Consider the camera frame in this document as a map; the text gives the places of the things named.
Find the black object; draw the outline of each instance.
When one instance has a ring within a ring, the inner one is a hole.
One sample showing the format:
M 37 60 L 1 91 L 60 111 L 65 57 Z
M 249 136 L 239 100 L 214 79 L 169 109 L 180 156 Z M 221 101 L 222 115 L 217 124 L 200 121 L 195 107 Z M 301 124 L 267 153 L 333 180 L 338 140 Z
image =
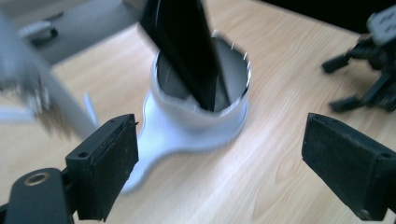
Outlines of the black object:
M 396 153 L 339 120 L 309 114 L 303 160 L 362 220 L 396 213 Z
M 395 0 L 262 0 L 305 16 L 366 34 L 367 18 L 391 7 Z
M 200 0 L 148 0 L 140 24 L 201 108 L 214 111 L 216 97 L 230 105 Z
M 58 30 L 55 28 L 52 28 L 49 30 L 48 35 L 41 35 L 41 36 L 35 36 L 35 38 L 29 38 L 30 43 L 35 46 L 35 48 L 39 48 L 42 45 L 45 45 L 49 43 L 53 38 L 58 36 Z
M 105 123 L 66 157 L 66 168 L 46 168 L 18 179 L 0 223 L 74 223 L 104 220 L 138 161 L 134 115 Z
M 391 112 L 396 109 L 396 37 L 387 45 L 378 46 L 370 36 L 363 36 L 357 45 L 345 54 L 337 56 L 322 65 L 330 74 L 348 65 L 350 59 L 367 60 L 374 70 L 381 70 L 378 81 L 359 99 L 357 96 L 331 102 L 335 112 L 368 106 L 379 106 Z

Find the wood grain surface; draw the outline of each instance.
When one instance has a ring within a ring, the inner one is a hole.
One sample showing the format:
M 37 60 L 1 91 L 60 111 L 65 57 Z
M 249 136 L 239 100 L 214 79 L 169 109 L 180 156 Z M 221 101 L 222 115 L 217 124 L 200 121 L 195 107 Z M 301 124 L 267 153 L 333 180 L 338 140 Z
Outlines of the wood grain surface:
M 332 76 L 321 71 L 358 35 L 259 1 L 206 0 L 205 9 L 211 28 L 250 59 L 246 126 L 225 147 L 163 159 L 141 188 L 121 194 L 107 223 L 362 223 L 301 156 L 308 112 L 340 119 L 396 148 L 394 113 L 361 108 L 335 114 L 327 106 L 364 93 L 379 76 L 365 62 Z M 91 95 L 102 123 L 135 113 L 139 130 L 155 53 L 135 25 L 57 64 L 54 72 L 81 104 L 83 93 Z M 80 143 L 39 124 L 2 123 L 0 135 L 0 203 L 18 177 L 64 168 L 65 155 Z M 384 223 L 394 219 L 388 211 Z

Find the white object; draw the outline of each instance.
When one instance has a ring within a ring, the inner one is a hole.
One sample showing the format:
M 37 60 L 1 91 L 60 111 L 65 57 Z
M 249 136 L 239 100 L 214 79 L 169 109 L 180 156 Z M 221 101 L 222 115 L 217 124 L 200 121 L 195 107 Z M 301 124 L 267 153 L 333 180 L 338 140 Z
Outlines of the white object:
M 244 64 L 245 69 L 242 71 L 245 73 L 236 74 L 239 77 L 232 78 L 231 83 L 238 86 L 235 89 L 242 91 L 233 100 L 233 104 L 220 112 L 203 110 L 191 101 L 183 101 L 164 93 L 157 77 L 157 55 L 151 69 L 151 91 L 144 103 L 145 123 L 137 136 L 139 162 L 134 166 L 123 192 L 136 189 L 149 169 L 161 158 L 178 151 L 199 152 L 215 149 L 227 144 L 241 132 L 248 113 L 249 63 L 246 54 L 240 54 L 234 46 L 222 46 L 222 54 L 231 54 L 223 57 L 227 59 L 226 65 Z
M 92 124 L 98 129 L 100 127 L 99 119 L 96 116 L 96 111 L 95 111 L 95 108 L 93 107 L 90 94 L 86 92 L 83 95 L 82 99 L 84 101 L 85 110 L 87 112 L 88 117 L 92 121 Z
M 396 40 L 396 5 L 373 14 L 367 21 L 367 28 L 379 46 Z
M 35 113 L 28 108 L 0 107 L 0 122 L 7 123 L 34 123 Z

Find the black metal part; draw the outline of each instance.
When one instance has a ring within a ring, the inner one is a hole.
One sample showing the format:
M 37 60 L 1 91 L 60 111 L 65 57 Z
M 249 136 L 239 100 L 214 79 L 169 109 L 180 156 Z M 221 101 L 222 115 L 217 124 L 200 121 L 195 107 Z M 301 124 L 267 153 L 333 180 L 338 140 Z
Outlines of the black metal part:
M 80 219 L 106 220 L 138 161 L 133 115 L 112 119 L 101 129 L 66 157 Z
M 362 220 L 396 212 L 396 153 L 345 123 L 309 114 L 303 160 Z
M 148 0 L 140 24 L 201 108 L 230 105 L 201 0 Z
M 374 70 L 381 70 L 378 81 L 360 99 L 354 96 L 330 102 L 334 112 L 345 112 L 365 105 L 378 106 L 389 112 L 396 109 L 396 50 L 390 43 L 379 47 L 370 36 L 363 36 L 346 54 L 330 59 L 322 65 L 323 70 L 331 74 L 347 66 L 350 59 L 358 59 L 367 60 Z
M 12 186 L 6 223 L 71 223 L 61 172 L 46 168 L 33 171 Z
M 0 223 L 104 220 L 138 161 L 134 115 L 114 118 L 66 157 L 66 168 L 34 171 L 17 180 Z

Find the white ceramic base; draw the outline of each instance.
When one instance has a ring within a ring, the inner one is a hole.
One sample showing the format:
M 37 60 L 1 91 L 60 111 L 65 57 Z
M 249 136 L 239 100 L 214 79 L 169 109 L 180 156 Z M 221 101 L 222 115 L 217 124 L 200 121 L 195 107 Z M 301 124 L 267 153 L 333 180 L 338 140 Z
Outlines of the white ceramic base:
M 152 92 L 144 104 L 144 124 L 137 136 L 139 162 L 134 166 L 122 192 L 138 187 L 152 167 L 161 158 L 178 151 L 206 151 L 221 147 L 233 140 L 242 130 L 247 113 L 248 100 L 241 102 L 239 111 L 221 123 L 209 128 L 192 129 L 177 122 L 159 107 Z

